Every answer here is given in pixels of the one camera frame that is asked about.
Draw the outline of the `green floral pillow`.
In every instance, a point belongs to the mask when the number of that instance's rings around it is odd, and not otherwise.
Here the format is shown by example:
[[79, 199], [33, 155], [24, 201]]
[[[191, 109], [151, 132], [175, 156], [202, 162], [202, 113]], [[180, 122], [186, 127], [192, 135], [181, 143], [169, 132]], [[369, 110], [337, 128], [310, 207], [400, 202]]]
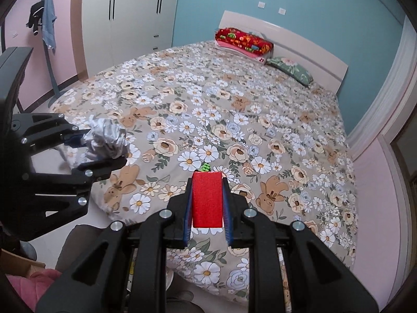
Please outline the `green floral pillow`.
[[293, 59], [273, 57], [268, 59], [266, 64], [286, 73], [303, 86], [310, 85], [314, 80], [312, 74]]

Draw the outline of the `red patterned pillow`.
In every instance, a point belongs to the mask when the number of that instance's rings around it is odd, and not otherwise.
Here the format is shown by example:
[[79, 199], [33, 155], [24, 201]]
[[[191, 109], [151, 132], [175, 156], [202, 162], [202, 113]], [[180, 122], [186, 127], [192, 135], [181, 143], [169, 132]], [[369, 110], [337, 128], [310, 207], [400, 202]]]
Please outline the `red patterned pillow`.
[[274, 44], [236, 28], [218, 29], [214, 37], [215, 45], [221, 49], [242, 55], [265, 64], [272, 57]]

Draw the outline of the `green toy brick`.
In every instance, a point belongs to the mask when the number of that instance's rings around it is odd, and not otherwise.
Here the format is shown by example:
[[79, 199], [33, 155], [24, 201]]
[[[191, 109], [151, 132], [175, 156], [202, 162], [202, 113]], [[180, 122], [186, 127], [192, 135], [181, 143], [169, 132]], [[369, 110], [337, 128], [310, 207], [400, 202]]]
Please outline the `green toy brick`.
[[207, 162], [205, 162], [205, 163], [203, 163], [201, 165], [199, 171], [200, 172], [210, 172], [211, 171], [211, 167], [210, 167], [210, 165]]

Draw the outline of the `white paper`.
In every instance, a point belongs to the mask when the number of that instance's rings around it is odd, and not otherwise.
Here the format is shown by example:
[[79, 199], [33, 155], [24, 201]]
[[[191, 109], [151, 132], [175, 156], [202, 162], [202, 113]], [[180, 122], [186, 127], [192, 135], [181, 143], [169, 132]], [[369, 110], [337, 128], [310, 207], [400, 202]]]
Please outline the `white paper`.
[[127, 158], [130, 149], [126, 129], [115, 119], [91, 117], [89, 129], [76, 139], [76, 165], [86, 162]]

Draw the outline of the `white bed headboard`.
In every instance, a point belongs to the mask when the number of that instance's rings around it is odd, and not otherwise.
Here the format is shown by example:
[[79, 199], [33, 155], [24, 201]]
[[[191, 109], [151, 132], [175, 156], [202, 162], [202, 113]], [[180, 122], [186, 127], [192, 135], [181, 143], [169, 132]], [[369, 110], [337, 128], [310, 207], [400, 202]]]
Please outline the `white bed headboard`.
[[315, 82], [336, 94], [341, 87], [348, 65], [312, 41], [281, 26], [233, 11], [224, 11], [219, 28], [237, 28], [259, 33], [274, 43], [274, 57], [286, 57], [304, 68]]

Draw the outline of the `floral bed sheet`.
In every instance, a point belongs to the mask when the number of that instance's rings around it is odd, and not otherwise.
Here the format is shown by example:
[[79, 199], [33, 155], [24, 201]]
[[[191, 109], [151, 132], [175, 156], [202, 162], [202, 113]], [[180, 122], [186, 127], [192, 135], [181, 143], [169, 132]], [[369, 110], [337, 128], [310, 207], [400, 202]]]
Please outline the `floral bed sheet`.
[[91, 198], [128, 225], [183, 193], [204, 164], [270, 220], [300, 220], [353, 266], [358, 214], [353, 162], [336, 96], [214, 42], [131, 59], [73, 87], [51, 111], [87, 129], [126, 129], [126, 166]]

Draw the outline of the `pink trash bag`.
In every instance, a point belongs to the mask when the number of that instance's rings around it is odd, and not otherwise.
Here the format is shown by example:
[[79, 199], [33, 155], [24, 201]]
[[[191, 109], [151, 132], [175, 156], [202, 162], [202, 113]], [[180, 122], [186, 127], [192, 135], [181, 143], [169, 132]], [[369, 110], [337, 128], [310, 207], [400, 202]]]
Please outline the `pink trash bag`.
[[48, 268], [37, 271], [28, 278], [17, 275], [7, 275], [6, 277], [19, 297], [34, 312], [40, 298], [61, 274], [58, 270]]

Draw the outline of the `red foam block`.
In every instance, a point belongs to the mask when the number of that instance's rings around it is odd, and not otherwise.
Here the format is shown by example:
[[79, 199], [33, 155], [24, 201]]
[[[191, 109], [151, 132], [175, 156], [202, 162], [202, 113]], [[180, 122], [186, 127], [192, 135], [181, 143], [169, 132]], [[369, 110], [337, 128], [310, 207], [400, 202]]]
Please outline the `red foam block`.
[[193, 174], [192, 219], [195, 228], [223, 227], [223, 181], [220, 172]]

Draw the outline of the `white wardrobe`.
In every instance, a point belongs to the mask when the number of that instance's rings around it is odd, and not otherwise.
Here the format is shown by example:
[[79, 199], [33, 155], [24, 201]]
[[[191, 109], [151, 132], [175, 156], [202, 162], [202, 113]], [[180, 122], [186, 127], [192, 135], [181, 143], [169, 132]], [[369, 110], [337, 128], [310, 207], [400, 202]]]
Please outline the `white wardrobe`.
[[89, 76], [171, 47], [177, 0], [82, 0]]

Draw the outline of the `blue hanging garment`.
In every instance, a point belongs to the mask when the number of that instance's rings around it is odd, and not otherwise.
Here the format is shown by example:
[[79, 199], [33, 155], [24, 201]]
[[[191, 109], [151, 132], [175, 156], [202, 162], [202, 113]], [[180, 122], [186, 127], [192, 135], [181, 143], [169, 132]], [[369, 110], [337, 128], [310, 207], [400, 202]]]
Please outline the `blue hanging garment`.
[[42, 39], [49, 50], [56, 50], [56, 39], [54, 33], [54, 22], [57, 17], [55, 14], [54, 0], [42, 0]]

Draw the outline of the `brown stool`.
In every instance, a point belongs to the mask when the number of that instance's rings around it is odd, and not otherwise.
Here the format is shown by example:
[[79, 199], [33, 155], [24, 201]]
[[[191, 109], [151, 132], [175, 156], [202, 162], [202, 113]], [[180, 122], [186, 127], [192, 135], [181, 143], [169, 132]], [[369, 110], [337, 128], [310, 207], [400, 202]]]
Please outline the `brown stool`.
[[94, 241], [104, 228], [76, 225], [67, 236], [57, 259], [55, 269], [63, 273]]

